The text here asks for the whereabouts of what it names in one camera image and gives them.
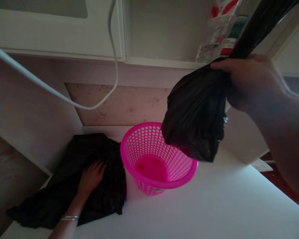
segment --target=white countertop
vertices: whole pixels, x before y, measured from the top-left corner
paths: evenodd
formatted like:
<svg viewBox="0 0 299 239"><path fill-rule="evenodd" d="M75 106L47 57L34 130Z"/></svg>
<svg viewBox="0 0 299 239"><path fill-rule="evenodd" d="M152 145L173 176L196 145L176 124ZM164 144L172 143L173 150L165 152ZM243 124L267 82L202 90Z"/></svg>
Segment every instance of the white countertop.
<svg viewBox="0 0 299 239"><path fill-rule="evenodd" d="M157 196L141 192L128 172L126 178L123 215L81 225L75 238L299 238L299 206L222 147L214 163L199 163L192 181ZM50 233L13 222L1 239Z"/></svg>

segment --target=white cable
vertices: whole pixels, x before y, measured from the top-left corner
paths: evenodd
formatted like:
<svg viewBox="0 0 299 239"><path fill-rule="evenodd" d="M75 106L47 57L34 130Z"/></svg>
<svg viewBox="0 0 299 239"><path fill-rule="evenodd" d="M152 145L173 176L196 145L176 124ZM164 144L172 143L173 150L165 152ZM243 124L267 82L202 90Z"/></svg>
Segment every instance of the white cable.
<svg viewBox="0 0 299 239"><path fill-rule="evenodd" d="M41 81L38 77L36 77L34 74L29 72L26 68L24 68L22 65L20 65L18 62L16 62L14 59L12 59L7 53L5 53L3 50L0 49L0 59L6 62L8 65L10 65L12 68L23 74L25 77L27 77L30 81L36 83L40 87L46 89L50 93L54 94L55 96L59 97L60 99L70 103L71 105L74 105L77 108L84 109L84 110L94 110L98 108L101 104L104 103L104 101L107 100L107 98L113 93L113 91L116 89L118 81L119 81L119 73L118 73L118 66L117 66L117 57L116 57L116 51L115 51L115 46L114 46L114 41L113 41L113 36L112 36L112 30L111 30L111 20L112 20L112 14L114 10L116 0L112 0L110 10L109 10L109 15L107 19L107 27L110 35L110 40L111 40L111 45L113 49L113 55L114 55L114 64L115 64L115 70L116 70L116 81L113 89L95 106L93 107L86 107L79 105L78 103L73 102L69 98L65 97L43 81Z"/></svg>

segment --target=wall cabinet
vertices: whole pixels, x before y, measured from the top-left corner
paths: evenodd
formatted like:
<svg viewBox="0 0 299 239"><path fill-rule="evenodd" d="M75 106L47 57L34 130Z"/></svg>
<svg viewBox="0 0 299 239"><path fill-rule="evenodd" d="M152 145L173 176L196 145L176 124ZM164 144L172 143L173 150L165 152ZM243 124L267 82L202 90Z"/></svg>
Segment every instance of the wall cabinet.
<svg viewBox="0 0 299 239"><path fill-rule="evenodd" d="M6 52L111 60L107 30L110 0L0 1L0 47ZM113 12L112 32L125 60L122 1Z"/></svg>
<svg viewBox="0 0 299 239"><path fill-rule="evenodd" d="M239 14L251 16L260 0L245 0ZM9 53L113 60L107 30L111 0L1 0L0 47ZM198 46L214 0L117 0L112 32L119 61L198 69ZM255 49L277 60L286 75L299 75L299 4Z"/></svg>

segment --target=black garbage bag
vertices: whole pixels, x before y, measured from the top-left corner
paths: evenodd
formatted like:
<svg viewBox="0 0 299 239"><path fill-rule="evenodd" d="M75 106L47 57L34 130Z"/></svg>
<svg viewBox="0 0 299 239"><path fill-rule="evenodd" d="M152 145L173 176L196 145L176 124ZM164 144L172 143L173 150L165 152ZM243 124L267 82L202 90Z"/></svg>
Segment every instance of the black garbage bag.
<svg viewBox="0 0 299 239"><path fill-rule="evenodd" d="M262 0L229 57L246 58L298 2ZM231 88L230 76L210 64L184 76L167 98L162 124L166 144L193 159L213 162L224 138L226 92Z"/></svg>
<svg viewBox="0 0 299 239"><path fill-rule="evenodd" d="M113 213L122 214L126 201L126 178L120 143L104 134L75 135L48 185L7 215L26 227L55 228L72 203L83 170L95 161L107 165L103 180L88 198L78 225Z"/></svg>

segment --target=silver bracelet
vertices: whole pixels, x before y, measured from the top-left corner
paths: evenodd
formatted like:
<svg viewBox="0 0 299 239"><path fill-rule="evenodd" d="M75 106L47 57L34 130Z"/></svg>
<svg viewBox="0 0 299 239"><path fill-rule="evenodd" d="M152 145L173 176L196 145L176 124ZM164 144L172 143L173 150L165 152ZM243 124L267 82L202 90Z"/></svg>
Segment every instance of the silver bracelet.
<svg viewBox="0 0 299 239"><path fill-rule="evenodd" d="M61 221L76 221L80 218L80 216L67 216L63 215L63 217L60 219Z"/></svg>

